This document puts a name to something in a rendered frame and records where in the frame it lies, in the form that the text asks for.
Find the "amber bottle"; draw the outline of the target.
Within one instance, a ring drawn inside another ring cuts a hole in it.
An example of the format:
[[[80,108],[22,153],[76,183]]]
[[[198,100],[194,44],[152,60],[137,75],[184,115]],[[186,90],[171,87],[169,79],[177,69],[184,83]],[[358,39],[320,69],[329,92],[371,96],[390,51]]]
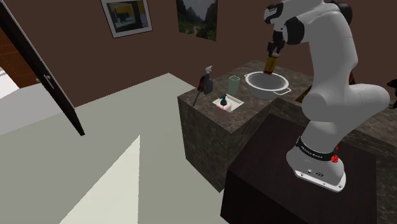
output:
[[[263,72],[265,74],[272,74],[274,72],[274,69],[277,65],[278,60],[279,60],[279,54],[272,53],[266,61],[265,68],[264,68]]]

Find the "pale green cup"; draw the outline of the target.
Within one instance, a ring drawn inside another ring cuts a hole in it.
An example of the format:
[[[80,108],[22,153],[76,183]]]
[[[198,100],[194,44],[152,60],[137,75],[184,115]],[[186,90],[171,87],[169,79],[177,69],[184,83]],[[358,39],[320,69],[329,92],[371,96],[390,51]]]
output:
[[[240,84],[240,78],[238,76],[231,76],[228,80],[228,93],[235,95],[238,92]]]

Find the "white square tray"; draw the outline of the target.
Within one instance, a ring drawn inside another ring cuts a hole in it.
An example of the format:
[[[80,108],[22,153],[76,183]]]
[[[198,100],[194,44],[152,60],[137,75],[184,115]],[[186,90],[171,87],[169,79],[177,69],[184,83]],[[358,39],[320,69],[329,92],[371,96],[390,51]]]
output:
[[[239,100],[239,99],[237,99],[237,98],[235,98],[235,97],[233,97],[233,96],[231,96],[231,95],[229,95],[229,94],[226,94],[227,95],[227,100],[229,101],[229,102],[231,102],[232,103],[232,110],[231,110],[231,112],[232,111],[234,111],[235,109],[237,109],[238,107],[240,107],[241,105],[243,105],[243,101],[241,101],[241,100]],[[218,99],[216,99],[215,101],[213,101],[212,103],[213,104],[215,104],[216,105],[216,103],[219,101],[219,98]]]

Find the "dark spray bottle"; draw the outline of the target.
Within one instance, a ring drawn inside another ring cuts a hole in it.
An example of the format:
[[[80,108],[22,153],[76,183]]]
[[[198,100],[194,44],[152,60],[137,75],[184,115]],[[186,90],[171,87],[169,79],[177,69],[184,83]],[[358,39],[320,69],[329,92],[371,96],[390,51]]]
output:
[[[205,68],[204,91],[203,91],[205,95],[210,94],[213,90],[213,81],[210,79],[211,71],[212,71],[212,66],[208,66]]]

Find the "pink soap dispenser green pump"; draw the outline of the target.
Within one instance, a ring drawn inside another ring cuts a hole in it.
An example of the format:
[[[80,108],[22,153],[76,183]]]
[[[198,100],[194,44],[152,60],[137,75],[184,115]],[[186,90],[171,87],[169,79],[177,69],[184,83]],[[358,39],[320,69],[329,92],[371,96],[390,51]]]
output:
[[[216,103],[216,105],[217,105],[217,107],[219,107],[219,109],[222,109],[223,111],[231,112],[232,103],[229,102],[226,98],[227,98],[226,94],[222,95],[219,98],[219,101]]]

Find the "dark robot stand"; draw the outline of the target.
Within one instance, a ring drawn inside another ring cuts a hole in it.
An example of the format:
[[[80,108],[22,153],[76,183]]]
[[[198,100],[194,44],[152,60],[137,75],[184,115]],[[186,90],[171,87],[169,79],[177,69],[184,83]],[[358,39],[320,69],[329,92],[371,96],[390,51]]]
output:
[[[346,186],[329,191],[296,177],[286,161],[303,130],[268,115],[228,168],[223,219],[229,224],[377,224],[375,155],[339,143]]]

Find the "mountain landscape wall picture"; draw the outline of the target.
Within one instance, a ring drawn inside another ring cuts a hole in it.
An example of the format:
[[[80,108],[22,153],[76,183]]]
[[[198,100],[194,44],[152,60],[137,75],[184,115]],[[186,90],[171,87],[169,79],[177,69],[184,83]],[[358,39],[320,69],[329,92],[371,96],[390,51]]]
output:
[[[218,0],[176,0],[176,9],[180,33],[216,41]]]

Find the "black red-handled tool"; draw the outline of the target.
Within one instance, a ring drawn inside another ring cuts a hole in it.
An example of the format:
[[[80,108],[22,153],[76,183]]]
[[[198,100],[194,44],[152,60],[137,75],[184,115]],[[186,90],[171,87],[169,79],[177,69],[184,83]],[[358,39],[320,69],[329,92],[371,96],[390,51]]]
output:
[[[196,94],[196,97],[195,97],[195,100],[194,100],[192,106],[195,106],[195,104],[197,102],[197,99],[199,98],[200,93],[204,91],[204,80],[205,80],[205,76],[202,76],[200,78],[200,82],[199,82],[199,85],[197,87],[197,94]]]

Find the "white framed wall picture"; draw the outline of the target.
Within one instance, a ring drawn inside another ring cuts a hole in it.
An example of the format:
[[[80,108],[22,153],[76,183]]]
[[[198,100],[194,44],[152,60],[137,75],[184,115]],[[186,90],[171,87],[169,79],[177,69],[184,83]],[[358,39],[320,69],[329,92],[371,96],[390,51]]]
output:
[[[113,38],[153,30],[147,0],[100,0]]]

